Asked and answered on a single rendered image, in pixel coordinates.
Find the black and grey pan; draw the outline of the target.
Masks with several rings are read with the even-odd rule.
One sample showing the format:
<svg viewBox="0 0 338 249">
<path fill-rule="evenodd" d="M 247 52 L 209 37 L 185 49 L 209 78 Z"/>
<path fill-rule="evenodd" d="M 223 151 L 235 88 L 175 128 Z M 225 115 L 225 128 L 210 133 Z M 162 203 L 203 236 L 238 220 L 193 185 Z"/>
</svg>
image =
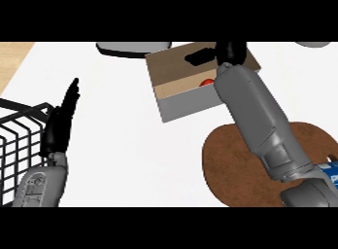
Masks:
<svg viewBox="0 0 338 249">
<path fill-rule="evenodd" d="M 97 50 L 104 55 L 144 58 L 150 53 L 168 50 L 171 42 L 97 42 Z"/>
</svg>

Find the grey round object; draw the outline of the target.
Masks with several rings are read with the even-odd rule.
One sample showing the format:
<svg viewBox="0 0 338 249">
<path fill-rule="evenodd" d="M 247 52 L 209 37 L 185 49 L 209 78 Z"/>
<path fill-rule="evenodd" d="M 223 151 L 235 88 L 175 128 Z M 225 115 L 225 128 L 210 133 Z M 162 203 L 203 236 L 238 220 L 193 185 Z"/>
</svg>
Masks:
<svg viewBox="0 0 338 249">
<path fill-rule="evenodd" d="M 324 48 L 331 42 L 296 42 L 299 45 L 307 48 Z"/>
</svg>

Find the cardboard box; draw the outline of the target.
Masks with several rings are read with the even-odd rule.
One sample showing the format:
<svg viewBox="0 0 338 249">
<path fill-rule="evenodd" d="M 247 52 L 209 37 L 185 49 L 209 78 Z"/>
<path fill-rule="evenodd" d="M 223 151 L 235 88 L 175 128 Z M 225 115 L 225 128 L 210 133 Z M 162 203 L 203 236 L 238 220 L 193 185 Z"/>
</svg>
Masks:
<svg viewBox="0 0 338 249">
<path fill-rule="evenodd" d="M 159 113 L 165 123 L 222 104 L 213 85 L 201 85 L 204 80 L 216 78 L 216 60 L 212 59 L 198 66 L 185 61 L 187 55 L 213 48 L 213 42 L 193 42 L 145 56 Z"/>
</svg>

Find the round brown cutting board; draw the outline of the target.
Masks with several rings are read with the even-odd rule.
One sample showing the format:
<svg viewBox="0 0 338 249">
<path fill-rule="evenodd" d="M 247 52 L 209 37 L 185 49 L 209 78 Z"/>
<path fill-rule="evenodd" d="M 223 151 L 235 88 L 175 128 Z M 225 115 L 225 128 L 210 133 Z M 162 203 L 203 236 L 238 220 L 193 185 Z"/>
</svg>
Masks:
<svg viewBox="0 0 338 249">
<path fill-rule="evenodd" d="M 291 129 L 313 163 L 338 160 L 338 143 L 318 126 L 291 123 Z M 301 183 L 269 178 L 234 124 L 218 127 L 207 135 L 201 169 L 213 195 L 231 207 L 281 207 L 279 193 Z"/>
</svg>

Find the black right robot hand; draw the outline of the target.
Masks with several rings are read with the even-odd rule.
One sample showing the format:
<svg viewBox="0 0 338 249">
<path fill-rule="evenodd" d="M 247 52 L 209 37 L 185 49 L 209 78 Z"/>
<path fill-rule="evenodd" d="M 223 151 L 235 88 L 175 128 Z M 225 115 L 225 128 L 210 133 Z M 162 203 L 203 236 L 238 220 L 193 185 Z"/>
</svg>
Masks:
<svg viewBox="0 0 338 249">
<path fill-rule="evenodd" d="M 203 48 L 185 56 L 185 61 L 193 66 L 200 66 L 215 60 L 218 65 L 228 62 L 238 65 L 246 62 L 247 43 L 246 42 L 216 42 L 213 48 Z"/>
</svg>

